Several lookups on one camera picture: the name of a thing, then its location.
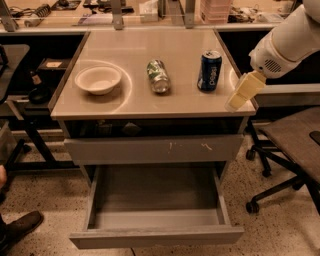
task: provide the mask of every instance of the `closed drawer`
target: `closed drawer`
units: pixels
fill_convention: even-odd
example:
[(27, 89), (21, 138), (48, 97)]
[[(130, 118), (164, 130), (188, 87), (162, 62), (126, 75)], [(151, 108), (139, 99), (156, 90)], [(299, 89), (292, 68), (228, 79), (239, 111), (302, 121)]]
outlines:
[(66, 139), (78, 165), (233, 160), (243, 135)]
[(214, 168), (190, 164), (97, 167), (79, 249), (235, 243)]

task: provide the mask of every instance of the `soda can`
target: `soda can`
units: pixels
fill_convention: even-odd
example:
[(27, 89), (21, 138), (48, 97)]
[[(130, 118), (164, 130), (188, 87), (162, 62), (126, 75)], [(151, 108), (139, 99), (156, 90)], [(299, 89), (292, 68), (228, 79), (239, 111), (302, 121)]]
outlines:
[(170, 80), (161, 60), (152, 60), (147, 66), (151, 89), (156, 93), (165, 93), (170, 89)]
[(214, 91), (217, 87), (222, 64), (221, 54), (208, 50), (201, 56), (201, 67), (198, 77), (198, 87), (201, 91)]

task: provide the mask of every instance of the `black shoe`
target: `black shoe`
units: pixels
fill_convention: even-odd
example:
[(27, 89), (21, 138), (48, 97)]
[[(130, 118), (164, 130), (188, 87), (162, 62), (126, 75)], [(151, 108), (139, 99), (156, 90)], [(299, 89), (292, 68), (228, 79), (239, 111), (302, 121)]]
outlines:
[(6, 225), (5, 236), (0, 241), (0, 255), (19, 242), (25, 235), (35, 230), (43, 221), (40, 212), (30, 212)]

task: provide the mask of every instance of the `countertop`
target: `countertop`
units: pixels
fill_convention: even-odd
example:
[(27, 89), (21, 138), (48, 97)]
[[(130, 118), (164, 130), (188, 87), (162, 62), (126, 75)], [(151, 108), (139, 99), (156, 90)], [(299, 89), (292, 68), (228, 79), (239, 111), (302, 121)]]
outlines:
[[(207, 49), (219, 51), (223, 62), (217, 89), (211, 93), (201, 92), (196, 85), (200, 57)], [(146, 67), (154, 58), (164, 62), (171, 79), (168, 94), (157, 95), (151, 90)], [(81, 69), (97, 64), (116, 65), (122, 70), (120, 87), (108, 95), (86, 94), (74, 83)], [(237, 81), (212, 29), (94, 30), (51, 116), (55, 120), (85, 120), (254, 115), (250, 101), (236, 113), (225, 110), (224, 104)]]

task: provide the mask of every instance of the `empty drawer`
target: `empty drawer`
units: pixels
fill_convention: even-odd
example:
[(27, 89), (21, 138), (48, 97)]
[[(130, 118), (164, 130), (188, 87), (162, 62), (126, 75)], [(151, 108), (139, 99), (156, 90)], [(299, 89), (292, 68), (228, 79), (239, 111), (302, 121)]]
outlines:
[(79, 249), (234, 243), (212, 167), (198, 165), (99, 166)]
[(65, 146), (78, 165), (178, 163), (233, 160), (242, 140), (240, 134), (66, 139)]

